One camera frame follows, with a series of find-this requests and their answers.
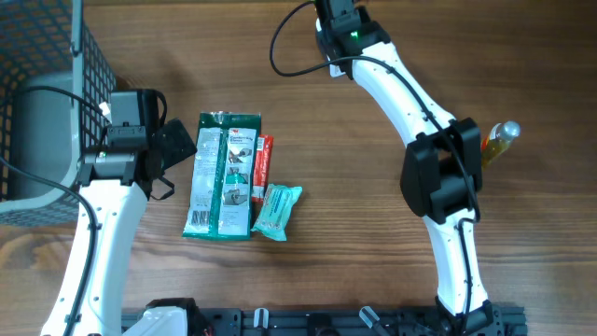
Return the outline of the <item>green sponge package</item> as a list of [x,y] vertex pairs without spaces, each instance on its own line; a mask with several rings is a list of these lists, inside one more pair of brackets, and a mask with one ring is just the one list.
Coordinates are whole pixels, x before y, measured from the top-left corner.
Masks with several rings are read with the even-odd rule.
[[200,115],[183,237],[214,241],[243,241],[250,237],[260,129],[259,114]]

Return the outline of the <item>red stick packet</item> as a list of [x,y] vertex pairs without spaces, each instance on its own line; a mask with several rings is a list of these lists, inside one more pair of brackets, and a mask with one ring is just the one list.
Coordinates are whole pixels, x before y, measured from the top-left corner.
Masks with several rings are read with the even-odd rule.
[[257,139],[257,151],[253,176],[252,201],[262,203],[265,198],[266,187],[268,186],[271,153],[274,137],[262,134]]

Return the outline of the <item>teal snack packet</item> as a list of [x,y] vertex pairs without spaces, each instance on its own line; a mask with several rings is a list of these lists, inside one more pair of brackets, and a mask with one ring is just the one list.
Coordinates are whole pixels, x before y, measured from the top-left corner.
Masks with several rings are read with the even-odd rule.
[[286,241],[285,228],[302,191],[302,187],[269,184],[251,231],[258,231],[274,241]]

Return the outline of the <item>yellow liquid bottle silver cap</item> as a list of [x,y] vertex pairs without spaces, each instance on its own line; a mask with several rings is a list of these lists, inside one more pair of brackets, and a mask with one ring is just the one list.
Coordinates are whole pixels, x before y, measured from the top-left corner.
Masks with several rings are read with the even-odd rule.
[[513,120],[496,124],[481,143],[481,168],[487,168],[509,149],[521,134],[521,126]]

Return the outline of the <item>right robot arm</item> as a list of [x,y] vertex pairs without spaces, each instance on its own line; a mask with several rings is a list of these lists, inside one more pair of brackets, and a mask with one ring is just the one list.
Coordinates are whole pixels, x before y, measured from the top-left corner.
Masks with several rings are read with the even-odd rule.
[[473,119],[456,119],[424,91],[364,7],[317,0],[315,8],[322,52],[374,98],[406,147],[400,188],[428,230],[438,309],[452,334],[472,335],[493,321],[474,241],[480,217],[479,127]]

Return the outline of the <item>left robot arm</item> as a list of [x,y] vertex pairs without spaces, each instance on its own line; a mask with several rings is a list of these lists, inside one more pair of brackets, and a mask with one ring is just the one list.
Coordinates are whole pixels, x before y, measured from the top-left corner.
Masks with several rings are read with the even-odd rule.
[[99,144],[78,162],[76,233],[44,335],[121,333],[132,243],[153,184],[196,152],[182,122],[167,118],[162,92],[114,91],[108,107],[110,122]]

